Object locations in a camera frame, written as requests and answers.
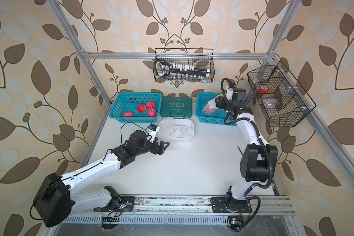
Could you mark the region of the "white foam net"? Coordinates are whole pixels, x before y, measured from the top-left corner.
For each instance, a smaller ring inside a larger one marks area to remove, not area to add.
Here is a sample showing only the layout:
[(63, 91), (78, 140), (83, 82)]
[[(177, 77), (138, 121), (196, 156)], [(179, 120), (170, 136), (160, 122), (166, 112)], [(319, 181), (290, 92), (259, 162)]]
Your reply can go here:
[(166, 118), (162, 120), (159, 123), (159, 127), (160, 127), (159, 136), (161, 138), (166, 138), (166, 139), (177, 138), (179, 131), (176, 122), (173, 118)]
[(185, 126), (185, 125), (178, 125), (178, 136), (177, 138), (182, 139), (190, 139), (194, 136), (194, 128)]

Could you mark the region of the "red apple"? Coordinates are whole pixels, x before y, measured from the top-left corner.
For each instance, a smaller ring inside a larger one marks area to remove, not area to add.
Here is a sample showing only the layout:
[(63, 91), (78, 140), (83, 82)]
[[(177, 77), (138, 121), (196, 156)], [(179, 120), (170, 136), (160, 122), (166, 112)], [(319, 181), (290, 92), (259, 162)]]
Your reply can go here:
[(155, 109), (155, 103), (153, 101), (149, 101), (146, 103), (147, 109)]
[(156, 117), (157, 116), (157, 110), (154, 108), (148, 109), (147, 111), (148, 117)]

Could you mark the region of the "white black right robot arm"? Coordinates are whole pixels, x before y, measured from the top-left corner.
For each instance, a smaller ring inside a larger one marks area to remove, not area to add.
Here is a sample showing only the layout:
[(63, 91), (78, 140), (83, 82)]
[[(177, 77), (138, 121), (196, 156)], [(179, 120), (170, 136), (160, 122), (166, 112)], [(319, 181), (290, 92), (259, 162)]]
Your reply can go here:
[(278, 149), (270, 145), (256, 125), (254, 115), (245, 102), (246, 90), (225, 78), (221, 82), (222, 95), (214, 101), (216, 108), (227, 112), (225, 125), (235, 124), (247, 142), (241, 151), (242, 179), (226, 192), (224, 207), (229, 212), (239, 212), (252, 199), (254, 188), (267, 189), (274, 177)]

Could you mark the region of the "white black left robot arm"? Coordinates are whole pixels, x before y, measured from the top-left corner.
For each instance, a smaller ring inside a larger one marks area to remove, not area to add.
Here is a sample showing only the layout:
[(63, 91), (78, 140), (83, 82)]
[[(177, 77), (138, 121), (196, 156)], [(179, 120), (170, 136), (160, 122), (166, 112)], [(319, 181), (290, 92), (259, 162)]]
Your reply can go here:
[(71, 214), (89, 209), (122, 211), (130, 204), (123, 203), (113, 187), (105, 186), (87, 193), (81, 193), (81, 190), (134, 162), (139, 155), (148, 152), (162, 155), (169, 145), (168, 142), (158, 141), (154, 133), (137, 130), (122, 145), (107, 150), (99, 160), (67, 174), (49, 174), (37, 192), (31, 209), (37, 211), (39, 220), (48, 228), (62, 223)]

